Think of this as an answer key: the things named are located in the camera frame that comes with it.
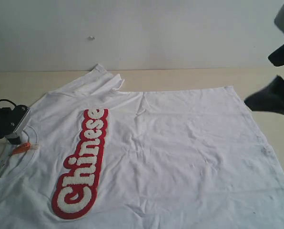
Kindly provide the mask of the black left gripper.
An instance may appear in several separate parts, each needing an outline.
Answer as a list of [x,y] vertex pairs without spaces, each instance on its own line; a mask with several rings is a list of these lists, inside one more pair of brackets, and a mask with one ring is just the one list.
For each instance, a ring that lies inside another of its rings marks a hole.
[[5,137],[10,144],[19,145],[21,144],[20,134],[12,134],[15,123],[10,119],[11,114],[10,108],[0,108],[0,139]]

